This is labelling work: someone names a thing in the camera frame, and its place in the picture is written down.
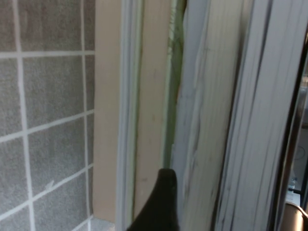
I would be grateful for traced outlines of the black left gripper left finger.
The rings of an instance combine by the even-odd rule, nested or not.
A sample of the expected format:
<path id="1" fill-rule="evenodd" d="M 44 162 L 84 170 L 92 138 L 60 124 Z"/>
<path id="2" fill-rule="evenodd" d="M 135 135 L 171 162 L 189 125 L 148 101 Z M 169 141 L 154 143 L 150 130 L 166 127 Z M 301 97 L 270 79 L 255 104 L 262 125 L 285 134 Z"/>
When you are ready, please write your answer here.
<path id="1" fill-rule="evenodd" d="M 129 231 L 178 231 L 177 177 L 174 170 L 158 171 L 154 188 Z"/>

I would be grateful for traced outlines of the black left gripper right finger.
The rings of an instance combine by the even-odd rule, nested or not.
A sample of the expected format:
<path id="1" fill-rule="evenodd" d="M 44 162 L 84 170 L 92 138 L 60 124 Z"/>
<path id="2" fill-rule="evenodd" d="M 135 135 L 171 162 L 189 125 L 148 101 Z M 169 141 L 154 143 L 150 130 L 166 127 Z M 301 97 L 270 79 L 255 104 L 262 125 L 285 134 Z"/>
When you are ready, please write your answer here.
<path id="1" fill-rule="evenodd" d="M 307 231 L 308 215 L 299 206 L 286 202 L 283 212 L 281 231 Z"/>

